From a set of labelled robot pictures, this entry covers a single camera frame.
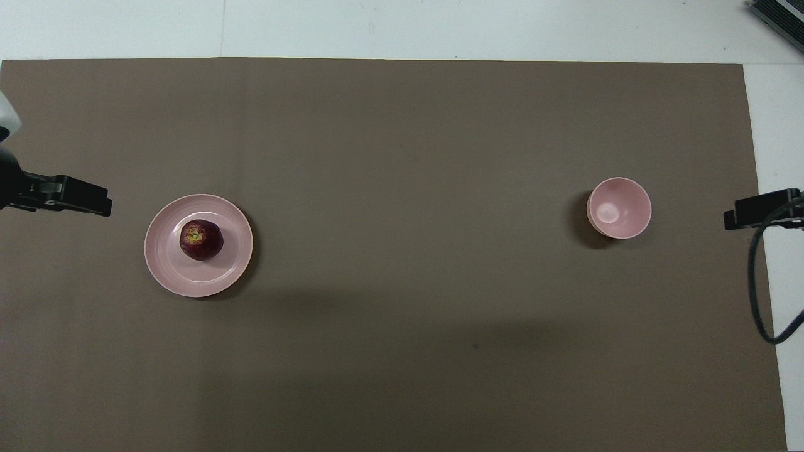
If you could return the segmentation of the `pink plate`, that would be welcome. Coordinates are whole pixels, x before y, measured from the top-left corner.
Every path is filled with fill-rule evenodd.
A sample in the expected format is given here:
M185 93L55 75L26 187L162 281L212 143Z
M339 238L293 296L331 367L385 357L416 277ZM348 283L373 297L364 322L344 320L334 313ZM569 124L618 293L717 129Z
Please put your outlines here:
M223 249L196 261L179 248L182 226L207 220L219 227ZM173 294L206 298L233 286L252 260L254 235L244 212L226 198L193 194L176 198L153 217L144 235L144 261L150 274Z

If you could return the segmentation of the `dark red apple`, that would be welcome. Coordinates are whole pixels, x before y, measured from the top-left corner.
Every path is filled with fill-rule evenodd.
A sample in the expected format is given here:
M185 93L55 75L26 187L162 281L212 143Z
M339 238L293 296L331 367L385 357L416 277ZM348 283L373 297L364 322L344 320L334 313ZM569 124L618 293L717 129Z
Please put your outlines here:
M216 223L196 218L181 226L178 245L190 259L206 261L223 249L224 236Z

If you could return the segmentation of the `brown table mat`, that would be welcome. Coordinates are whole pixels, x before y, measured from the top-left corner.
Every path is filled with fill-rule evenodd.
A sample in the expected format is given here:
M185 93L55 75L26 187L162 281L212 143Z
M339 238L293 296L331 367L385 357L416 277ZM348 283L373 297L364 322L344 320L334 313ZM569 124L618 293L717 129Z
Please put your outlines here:
M758 194L736 64L5 61L27 171L112 215L0 211L0 452L786 449L746 294ZM598 234L589 193L653 214ZM206 298L153 217L246 215Z

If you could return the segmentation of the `pink bowl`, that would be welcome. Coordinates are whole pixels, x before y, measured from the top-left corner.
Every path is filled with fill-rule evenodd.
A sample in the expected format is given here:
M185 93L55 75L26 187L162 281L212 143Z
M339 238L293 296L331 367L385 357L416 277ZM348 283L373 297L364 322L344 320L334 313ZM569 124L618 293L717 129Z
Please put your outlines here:
M598 234L627 240L642 234L651 223L653 206L646 189L631 178L612 177L589 193L587 220Z

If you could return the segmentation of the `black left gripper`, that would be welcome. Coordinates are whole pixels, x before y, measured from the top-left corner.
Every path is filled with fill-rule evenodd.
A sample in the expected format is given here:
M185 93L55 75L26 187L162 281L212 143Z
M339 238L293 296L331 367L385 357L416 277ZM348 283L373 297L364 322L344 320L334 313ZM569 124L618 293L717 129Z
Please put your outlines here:
M25 175L17 158L0 147L0 210L25 189L29 208L62 212L65 210L110 217L112 200L108 189L66 175Z

